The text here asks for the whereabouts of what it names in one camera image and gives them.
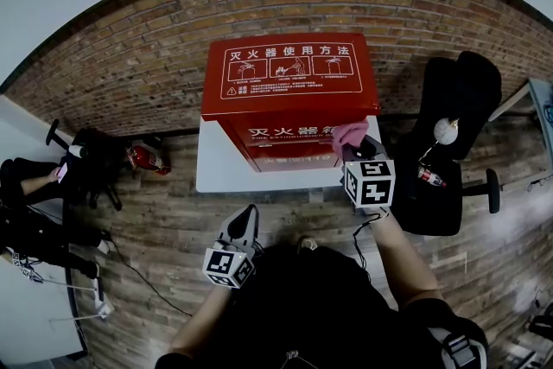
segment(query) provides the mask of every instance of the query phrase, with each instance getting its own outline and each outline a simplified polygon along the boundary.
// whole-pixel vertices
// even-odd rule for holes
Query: hand
[[[58,174],[60,173],[60,171],[61,171],[61,168],[56,168],[48,175],[48,180],[50,183],[54,183],[55,181],[58,181]]]

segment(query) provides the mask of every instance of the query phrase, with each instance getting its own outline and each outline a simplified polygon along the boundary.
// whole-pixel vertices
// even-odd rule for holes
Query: bottle
[[[423,168],[422,166],[418,167],[418,178],[424,181],[427,181],[433,186],[440,186],[442,188],[446,187],[446,182],[438,174],[434,174],[429,169]]]

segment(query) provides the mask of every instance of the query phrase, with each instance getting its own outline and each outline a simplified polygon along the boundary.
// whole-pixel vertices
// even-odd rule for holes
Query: brick wall
[[[417,113],[423,67],[436,55],[485,55],[503,75],[504,99],[528,76],[553,80],[552,29],[520,0],[106,0],[37,48],[3,89],[68,132],[194,128],[212,41],[360,32],[382,112]]]

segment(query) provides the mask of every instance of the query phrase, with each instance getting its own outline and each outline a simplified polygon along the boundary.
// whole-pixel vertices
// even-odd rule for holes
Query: fire extinguisher
[[[171,172],[171,165],[163,161],[161,156],[157,156],[139,144],[129,147],[127,155],[133,168],[148,169],[159,175]]]

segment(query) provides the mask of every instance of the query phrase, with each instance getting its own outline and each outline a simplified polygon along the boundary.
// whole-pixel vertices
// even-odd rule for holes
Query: wooden floor
[[[393,143],[413,121],[380,125]],[[109,229],[121,252],[173,304],[194,312],[211,284],[200,272],[203,254],[221,221],[237,208],[254,202],[260,217],[259,241],[272,245],[312,235],[322,244],[355,257],[352,234],[361,220],[351,215],[339,188],[251,194],[197,194],[197,137],[166,141],[173,172],[166,177],[142,171],[121,177],[118,192],[124,204],[116,213],[107,199],[95,211],[79,208],[84,223]],[[540,131],[529,118],[500,118],[486,126],[469,157],[462,162],[465,182],[485,178],[494,168],[503,183],[548,168]],[[491,215],[486,197],[463,201],[461,232],[454,237],[411,236],[434,269],[454,311],[476,321],[491,343],[490,367],[517,367],[536,352],[545,359],[551,343],[525,330],[537,312],[534,299],[553,302],[553,198],[551,183],[502,194],[501,211]],[[382,262],[369,231],[359,236],[374,286],[394,303]],[[116,311],[106,322],[82,321],[82,329],[98,368],[152,368],[186,316],[162,302],[117,255],[103,256],[77,248],[102,265],[105,291]],[[90,284],[73,273],[78,284]],[[92,314],[92,298],[79,296],[79,313]],[[56,360],[57,367],[89,367]]]

